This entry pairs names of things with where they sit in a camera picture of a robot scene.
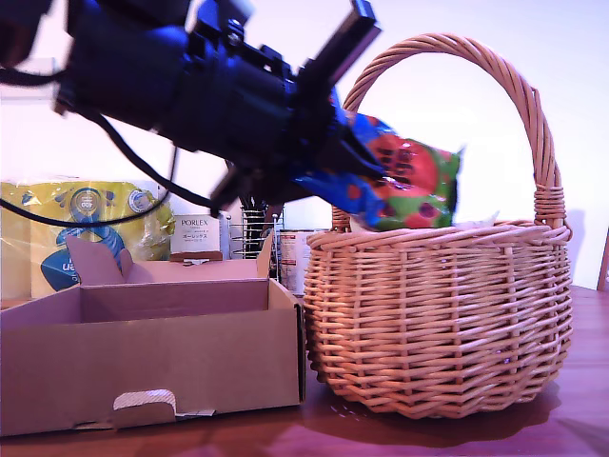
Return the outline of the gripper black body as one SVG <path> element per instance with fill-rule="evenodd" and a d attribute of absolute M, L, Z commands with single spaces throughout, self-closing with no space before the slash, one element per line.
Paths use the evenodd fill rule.
<path fill-rule="evenodd" d="M 213 215 L 247 194 L 270 204 L 307 196 L 292 182 L 294 152 L 329 151 L 335 86 L 380 32 L 370 3 L 354 1 L 318 55 L 292 72 L 277 51 L 246 43 L 250 14 L 247 1 L 205 1 L 190 34 L 204 81 L 196 147 L 231 165 L 206 204 Z"/>

